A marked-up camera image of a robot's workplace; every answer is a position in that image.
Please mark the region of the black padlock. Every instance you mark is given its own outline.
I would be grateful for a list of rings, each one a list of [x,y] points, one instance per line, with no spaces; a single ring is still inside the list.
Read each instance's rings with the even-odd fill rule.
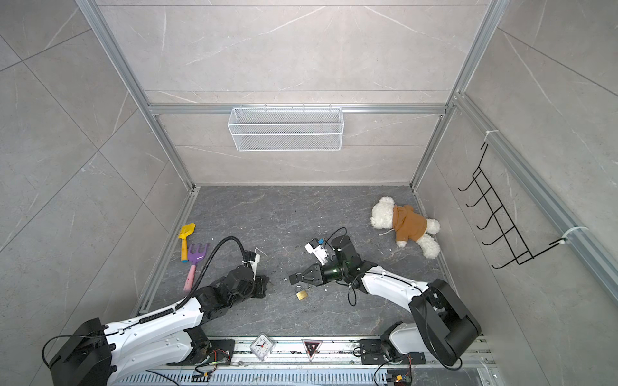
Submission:
[[[297,277],[296,274],[293,274],[291,276],[289,276],[289,282],[291,285],[297,285],[299,283],[299,278]]]

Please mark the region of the brass padlock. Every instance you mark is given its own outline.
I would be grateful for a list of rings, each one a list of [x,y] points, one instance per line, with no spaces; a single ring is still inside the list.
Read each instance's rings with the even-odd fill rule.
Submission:
[[[304,288],[302,288],[302,286],[296,286],[295,294],[299,301],[306,299],[308,296],[307,291]]]

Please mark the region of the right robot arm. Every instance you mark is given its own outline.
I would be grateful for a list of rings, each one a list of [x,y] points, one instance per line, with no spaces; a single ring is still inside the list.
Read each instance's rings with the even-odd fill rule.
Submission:
[[[436,279],[415,281],[363,259],[349,236],[333,240],[313,239],[307,252],[318,262],[289,276],[292,285],[323,286],[337,282],[357,291],[386,299],[410,312],[412,323],[395,323],[380,339],[385,360],[397,361],[424,348],[448,370],[463,365],[462,355],[482,334],[481,325],[450,285]]]

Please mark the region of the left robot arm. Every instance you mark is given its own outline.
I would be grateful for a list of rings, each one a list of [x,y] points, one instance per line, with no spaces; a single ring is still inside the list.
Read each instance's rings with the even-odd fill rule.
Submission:
[[[158,366],[206,361],[211,342],[202,326],[246,299],[262,299],[269,279],[257,272],[258,253],[208,286],[197,279],[181,301],[138,318],[104,324],[90,319],[51,358],[43,358],[55,385],[113,385]]]

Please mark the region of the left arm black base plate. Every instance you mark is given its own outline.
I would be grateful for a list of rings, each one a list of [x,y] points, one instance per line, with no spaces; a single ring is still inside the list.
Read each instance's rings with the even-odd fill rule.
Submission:
[[[215,339],[194,348],[183,363],[186,365],[231,364],[236,341],[234,339]]]

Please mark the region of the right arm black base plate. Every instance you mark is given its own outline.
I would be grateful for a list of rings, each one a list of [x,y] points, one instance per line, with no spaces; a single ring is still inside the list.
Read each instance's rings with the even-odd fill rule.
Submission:
[[[361,339],[352,354],[361,359],[363,365],[385,363],[426,364],[426,357],[422,352],[402,354],[392,344],[380,339]]]

